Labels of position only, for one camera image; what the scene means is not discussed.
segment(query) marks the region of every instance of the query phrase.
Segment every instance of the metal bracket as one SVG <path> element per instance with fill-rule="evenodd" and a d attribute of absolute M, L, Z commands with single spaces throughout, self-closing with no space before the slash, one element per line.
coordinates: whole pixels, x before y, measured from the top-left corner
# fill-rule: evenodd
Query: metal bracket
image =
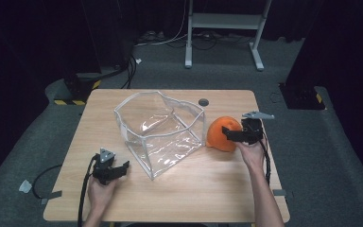
<path fill-rule="evenodd" d="M 273 189 L 272 192 L 273 192 L 273 196 L 284 196 L 285 197 L 287 195 L 287 193 L 283 189 Z"/>
<path fill-rule="evenodd" d="M 105 163 L 111 158 L 114 158 L 115 154 L 111 151 L 108 151 L 107 149 L 101 148 L 100 149 L 100 155 L 99 155 L 99 162 Z"/>
<path fill-rule="evenodd" d="M 258 112 L 258 111 L 244 113 L 243 117 L 247 117 L 247 118 L 251 118 L 251 119 L 275 119 L 274 115 L 261 113 L 261 112 Z"/>

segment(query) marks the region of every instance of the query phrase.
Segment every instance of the hand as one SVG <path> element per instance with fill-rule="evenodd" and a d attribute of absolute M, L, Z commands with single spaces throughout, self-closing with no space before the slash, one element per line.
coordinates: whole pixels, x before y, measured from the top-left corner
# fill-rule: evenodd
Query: hand
<path fill-rule="evenodd" d="M 267 142 L 266 139 L 262 139 L 261 141 L 264 145 Z M 240 142 L 235 142 L 235 144 L 240 149 L 243 160 L 249 169 L 264 169 L 264 149 L 259 142 L 251 145 Z"/>
<path fill-rule="evenodd" d="M 103 185 L 95 177 L 90 177 L 88 185 L 88 198 L 90 200 L 91 209 L 105 210 L 109 205 L 114 187 L 118 179 L 111 181 L 108 185 Z"/>
<path fill-rule="evenodd" d="M 83 224 L 84 227 L 99 226 L 102 216 L 111 202 L 117 181 L 118 179 L 111 181 L 108 185 L 103 185 L 95 177 L 90 177 L 88 182 L 88 198 L 91 208 Z"/>

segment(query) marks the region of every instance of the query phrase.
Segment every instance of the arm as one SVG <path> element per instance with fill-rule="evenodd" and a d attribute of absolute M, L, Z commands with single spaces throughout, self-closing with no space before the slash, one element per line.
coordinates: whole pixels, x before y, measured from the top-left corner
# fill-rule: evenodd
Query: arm
<path fill-rule="evenodd" d="M 83 227 L 97 227 L 101 222 L 102 216 L 111 202 L 114 187 L 117 180 L 111 181 L 108 185 L 103 185 L 98 179 L 90 177 L 88 185 L 88 198 L 91 209 L 85 220 Z"/>
<path fill-rule="evenodd" d="M 256 226 L 285 226 L 264 174 L 264 151 L 259 142 L 236 143 L 250 172 Z"/>

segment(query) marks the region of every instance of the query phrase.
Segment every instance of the yellow and black tape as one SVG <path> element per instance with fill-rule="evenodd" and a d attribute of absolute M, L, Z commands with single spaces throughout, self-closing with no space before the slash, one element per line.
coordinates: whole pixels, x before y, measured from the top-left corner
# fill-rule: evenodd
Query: yellow and black tape
<path fill-rule="evenodd" d="M 317 101 L 318 103 L 322 103 L 322 97 L 320 97 L 320 94 L 317 93 Z"/>
<path fill-rule="evenodd" d="M 57 105 L 78 105 L 78 106 L 83 106 L 85 105 L 86 101 L 83 100 L 54 100 L 55 104 Z"/>
<path fill-rule="evenodd" d="M 92 88 L 91 91 L 97 89 L 99 87 L 99 85 L 101 84 L 101 80 L 96 81 Z M 78 106 L 83 106 L 87 103 L 87 98 L 85 98 L 85 100 L 81 100 L 81 99 L 54 99 L 55 104 L 57 105 L 78 105 Z"/>

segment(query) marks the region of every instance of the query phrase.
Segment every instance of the human hand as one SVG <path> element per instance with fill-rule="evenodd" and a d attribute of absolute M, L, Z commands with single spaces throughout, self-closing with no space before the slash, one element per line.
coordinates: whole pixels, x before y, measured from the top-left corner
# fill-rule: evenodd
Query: human hand
<path fill-rule="evenodd" d="M 108 185 L 103 185 L 95 177 L 90 177 L 88 185 L 88 198 L 91 211 L 103 213 L 109 205 L 118 179 L 112 180 Z"/>
<path fill-rule="evenodd" d="M 264 145 L 267 142 L 266 139 L 262 139 L 261 141 Z M 240 149 L 244 163 L 246 163 L 249 170 L 260 169 L 263 171 L 265 155 L 260 142 L 251 145 L 241 142 L 235 142 L 235 144 Z"/>

